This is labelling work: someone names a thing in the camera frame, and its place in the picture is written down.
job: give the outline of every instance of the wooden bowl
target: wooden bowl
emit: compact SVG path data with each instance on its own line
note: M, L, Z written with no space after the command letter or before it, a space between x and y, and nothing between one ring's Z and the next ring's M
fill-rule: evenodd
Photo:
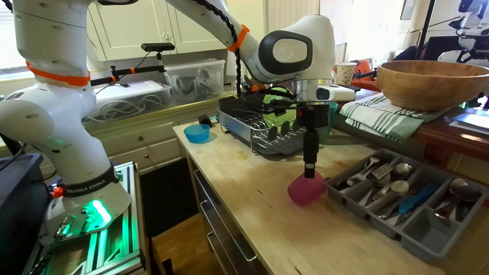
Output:
M377 68L377 83L394 105L435 112L472 100L489 86L489 71L440 62L392 62Z

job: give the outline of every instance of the pink object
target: pink object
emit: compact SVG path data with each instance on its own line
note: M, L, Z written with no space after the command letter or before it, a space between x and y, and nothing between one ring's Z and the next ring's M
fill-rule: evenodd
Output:
M325 183L317 172L314 173L313 179L304 178L304 175L301 175L288 186L287 192L288 198L296 205L305 205L325 192Z

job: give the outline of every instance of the orange ring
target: orange ring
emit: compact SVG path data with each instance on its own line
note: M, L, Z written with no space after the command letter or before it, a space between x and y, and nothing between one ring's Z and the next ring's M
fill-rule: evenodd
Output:
M229 51L229 53L235 53L235 51L242 45L244 37L247 36L247 33L249 33L247 27L241 25L241 33L238 34L235 43L232 43L232 45L227 48L227 51Z
M41 79L65 83L68 86L76 86L76 88L84 88L90 83L90 76L87 76L87 77L56 76L56 74L50 74L50 73L44 73L44 71L32 68L29 62L25 62L25 65L27 65L27 69L33 76L41 77Z

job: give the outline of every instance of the floor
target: floor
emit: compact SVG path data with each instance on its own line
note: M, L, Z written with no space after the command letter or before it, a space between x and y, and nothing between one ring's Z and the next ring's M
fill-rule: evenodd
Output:
M221 270L209 250L206 230L200 215L151 239L157 263L171 259L174 275L221 275Z

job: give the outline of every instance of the wooden table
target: wooden table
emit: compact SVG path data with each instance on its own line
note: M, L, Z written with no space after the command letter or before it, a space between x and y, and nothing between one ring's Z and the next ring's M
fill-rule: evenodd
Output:
M268 161L218 128L209 143L189 144L184 128L174 132L187 158L270 274L443 274L327 196L305 207L291 204L287 186L302 173L301 155ZM372 152L334 132L319 150L317 172L331 178Z

